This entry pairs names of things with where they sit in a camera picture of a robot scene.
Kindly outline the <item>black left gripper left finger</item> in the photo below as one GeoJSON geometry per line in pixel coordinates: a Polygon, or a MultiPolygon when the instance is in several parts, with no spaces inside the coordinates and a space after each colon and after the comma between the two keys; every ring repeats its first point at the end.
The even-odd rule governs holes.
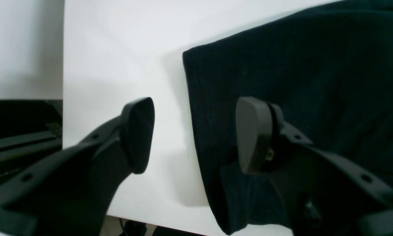
{"type": "Polygon", "coordinates": [[[146,170],[154,123],[153,100],[134,100],[78,144],[1,184],[0,233],[98,236],[120,184],[146,170]]]}

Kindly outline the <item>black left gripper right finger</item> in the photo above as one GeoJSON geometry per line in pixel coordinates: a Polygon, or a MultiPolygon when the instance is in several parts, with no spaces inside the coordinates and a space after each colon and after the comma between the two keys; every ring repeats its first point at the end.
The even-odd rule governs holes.
{"type": "Polygon", "coordinates": [[[245,174],[266,174],[295,236],[393,236],[393,188],[360,165],[318,149],[279,106],[240,97],[237,149],[245,174]]]}

